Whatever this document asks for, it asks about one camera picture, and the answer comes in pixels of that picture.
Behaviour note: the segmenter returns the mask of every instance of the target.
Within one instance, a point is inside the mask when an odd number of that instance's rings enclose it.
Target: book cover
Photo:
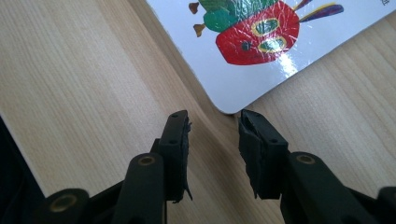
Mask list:
[[[133,6],[136,1],[130,0]],[[238,112],[396,8],[393,0],[145,4],[212,103],[226,114]]]

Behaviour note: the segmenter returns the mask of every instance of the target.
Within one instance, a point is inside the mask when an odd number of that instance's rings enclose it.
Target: caterpillar illustration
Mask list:
[[[301,22],[344,11],[341,5],[330,3],[300,19],[295,11],[311,1],[289,7],[280,0],[199,0],[189,7],[194,14],[199,5],[206,11],[204,24],[193,26],[198,37],[206,27],[218,32],[216,44],[225,61],[250,65],[272,62],[290,50]]]

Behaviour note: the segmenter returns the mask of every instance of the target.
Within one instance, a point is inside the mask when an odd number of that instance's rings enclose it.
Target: red caterpillar head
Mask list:
[[[299,19],[297,10],[310,0],[304,0],[294,9],[278,1],[256,15],[240,21],[218,35],[216,44],[227,63],[249,65],[269,63],[292,48],[297,40],[300,22],[342,12],[340,5],[320,7]]]

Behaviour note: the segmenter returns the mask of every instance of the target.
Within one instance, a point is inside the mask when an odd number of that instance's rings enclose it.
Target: glossy book cover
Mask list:
[[[212,103],[227,114],[396,8],[393,0],[146,2]]]

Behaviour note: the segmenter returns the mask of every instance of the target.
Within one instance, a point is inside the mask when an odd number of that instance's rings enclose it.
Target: wood grain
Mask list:
[[[45,195],[94,195],[122,180],[172,112],[192,121],[194,200],[170,223],[282,223],[254,200],[237,117],[210,104],[179,56],[166,53],[126,0],[0,1],[0,112]],[[268,92],[263,113],[291,151],[320,156],[370,196],[396,186],[396,14]]]

